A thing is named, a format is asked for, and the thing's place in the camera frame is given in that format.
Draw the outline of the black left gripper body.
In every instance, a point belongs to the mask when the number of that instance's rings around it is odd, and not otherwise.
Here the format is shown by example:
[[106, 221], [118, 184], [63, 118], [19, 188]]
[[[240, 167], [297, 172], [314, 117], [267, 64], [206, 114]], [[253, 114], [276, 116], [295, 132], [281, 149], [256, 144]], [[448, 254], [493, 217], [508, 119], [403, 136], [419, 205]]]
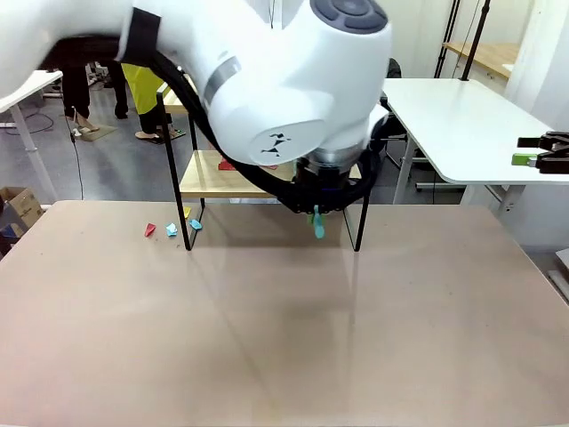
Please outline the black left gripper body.
[[317, 165], [305, 157], [293, 162], [295, 198], [354, 198], [357, 192], [349, 179], [349, 169]]

